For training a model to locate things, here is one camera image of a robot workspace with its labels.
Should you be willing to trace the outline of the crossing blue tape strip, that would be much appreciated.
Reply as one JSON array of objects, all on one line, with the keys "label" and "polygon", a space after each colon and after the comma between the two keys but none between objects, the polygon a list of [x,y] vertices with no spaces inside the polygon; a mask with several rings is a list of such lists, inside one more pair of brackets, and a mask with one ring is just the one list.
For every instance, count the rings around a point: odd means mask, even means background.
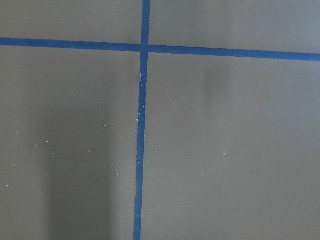
[{"label": "crossing blue tape strip", "polygon": [[[30,38],[11,38],[11,37],[1,37],[0,44],[2,46],[14,46],[14,47],[101,50],[101,51],[137,52],[137,53],[144,49],[141,45],[132,44],[132,43],[30,39]],[[149,45],[145,47],[145,49],[148,53],[157,53],[157,54],[279,59],[279,60],[294,60],[294,61],[309,61],[309,62],[320,61],[320,55],[318,53],[229,49],[229,48],[208,48],[208,47],[191,47],[191,46],[170,46],[170,45]]]}]

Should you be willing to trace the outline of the long blue tape strip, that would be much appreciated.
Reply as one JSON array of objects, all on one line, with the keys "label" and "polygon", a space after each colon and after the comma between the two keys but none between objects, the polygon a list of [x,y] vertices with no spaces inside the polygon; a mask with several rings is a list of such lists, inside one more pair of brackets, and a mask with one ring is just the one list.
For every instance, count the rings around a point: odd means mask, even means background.
[{"label": "long blue tape strip", "polygon": [[140,64],[139,64],[140,83],[139,83],[138,112],[137,112],[137,146],[136,146],[136,168],[135,168],[136,189],[135,189],[134,221],[133,221],[133,239],[134,240],[140,240],[141,232],[142,232],[150,11],[151,11],[151,2],[149,0],[144,0],[142,2]]}]

